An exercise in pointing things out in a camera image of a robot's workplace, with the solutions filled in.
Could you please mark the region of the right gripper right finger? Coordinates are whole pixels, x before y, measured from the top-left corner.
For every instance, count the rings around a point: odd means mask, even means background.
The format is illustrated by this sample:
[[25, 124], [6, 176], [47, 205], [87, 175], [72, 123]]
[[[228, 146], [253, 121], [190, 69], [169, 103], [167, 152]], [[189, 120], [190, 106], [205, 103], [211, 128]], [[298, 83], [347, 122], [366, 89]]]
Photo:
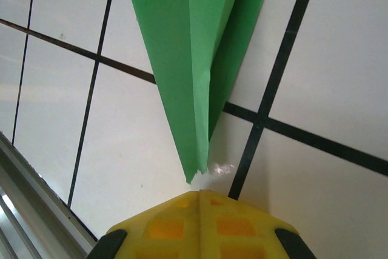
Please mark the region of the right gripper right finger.
[[199, 191], [201, 258], [315, 258], [289, 223], [211, 190]]

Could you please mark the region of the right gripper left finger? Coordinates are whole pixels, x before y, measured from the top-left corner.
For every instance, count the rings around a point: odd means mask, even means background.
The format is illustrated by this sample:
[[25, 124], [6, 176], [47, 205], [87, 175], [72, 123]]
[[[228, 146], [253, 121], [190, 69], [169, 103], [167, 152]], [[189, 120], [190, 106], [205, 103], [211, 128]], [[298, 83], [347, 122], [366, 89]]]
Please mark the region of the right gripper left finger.
[[90, 257], [199, 258], [199, 193], [184, 193], [112, 226]]

